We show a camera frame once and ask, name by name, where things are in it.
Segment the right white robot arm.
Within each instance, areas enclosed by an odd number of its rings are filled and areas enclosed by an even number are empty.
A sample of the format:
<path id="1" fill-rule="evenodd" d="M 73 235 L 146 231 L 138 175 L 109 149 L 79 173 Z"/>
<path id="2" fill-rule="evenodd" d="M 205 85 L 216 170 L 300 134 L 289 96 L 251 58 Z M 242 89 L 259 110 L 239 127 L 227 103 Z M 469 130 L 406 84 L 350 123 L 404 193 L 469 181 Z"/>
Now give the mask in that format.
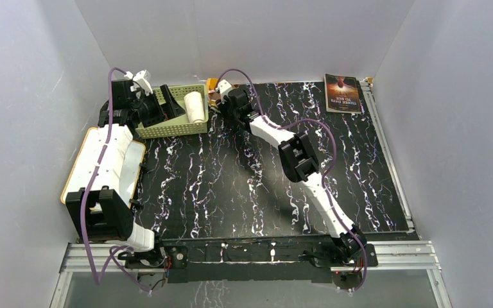
<path id="1" fill-rule="evenodd" d="M 308 134 L 290 132 L 261 115 L 242 89 L 221 81 L 217 93 L 220 94 L 218 110 L 225 119 L 278 149 L 284 174 L 290 182 L 299 185 L 328 228 L 336 247 L 331 257 L 345 266 L 353 265 L 360 257 L 366 259 L 365 236 L 344 213 L 325 184 Z"/>

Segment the yellow brown cloth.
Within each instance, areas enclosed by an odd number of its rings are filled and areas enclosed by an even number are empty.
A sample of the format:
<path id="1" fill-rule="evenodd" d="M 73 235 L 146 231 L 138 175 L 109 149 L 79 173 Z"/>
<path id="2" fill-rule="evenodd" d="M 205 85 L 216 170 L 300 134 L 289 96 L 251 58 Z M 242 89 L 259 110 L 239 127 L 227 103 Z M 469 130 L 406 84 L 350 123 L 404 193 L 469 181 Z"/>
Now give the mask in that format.
<path id="1" fill-rule="evenodd" d="M 215 112 L 219 112 L 218 102 L 220 101 L 220 93 L 218 92 L 218 79 L 208 78 L 206 81 L 207 95 L 209 98 L 209 107 Z"/>

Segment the white towel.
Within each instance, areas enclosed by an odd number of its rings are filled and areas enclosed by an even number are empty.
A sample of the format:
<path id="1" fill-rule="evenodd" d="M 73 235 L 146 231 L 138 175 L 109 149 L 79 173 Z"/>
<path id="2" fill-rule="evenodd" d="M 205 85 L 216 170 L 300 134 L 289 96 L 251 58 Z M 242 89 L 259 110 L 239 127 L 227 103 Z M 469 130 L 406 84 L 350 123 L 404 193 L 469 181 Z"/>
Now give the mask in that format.
<path id="1" fill-rule="evenodd" d="M 187 117 L 190 123 L 205 121 L 204 100 L 199 92 L 190 92 L 184 96 Z"/>

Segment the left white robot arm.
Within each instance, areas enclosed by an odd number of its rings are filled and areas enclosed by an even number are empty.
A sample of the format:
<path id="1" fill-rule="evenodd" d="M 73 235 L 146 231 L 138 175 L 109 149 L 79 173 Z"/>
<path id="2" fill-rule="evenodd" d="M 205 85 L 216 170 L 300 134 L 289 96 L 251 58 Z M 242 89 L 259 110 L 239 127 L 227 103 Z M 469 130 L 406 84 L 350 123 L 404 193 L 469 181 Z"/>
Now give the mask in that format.
<path id="1" fill-rule="evenodd" d="M 166 250 L 156 233 L 134 218 L 134 192 L 141 177 L 146 148 L 135 141 L 169 136 L 171 127 L 187 124 L 186 94 L 205 93 L 204 85 L 161 85 L 148 90 L 142 78 L 114 80 L 112 101 L 103 104 L 96 127 L 89 128 L 61 195 L 79 237 L 141 252 L 158 267 Z"/>

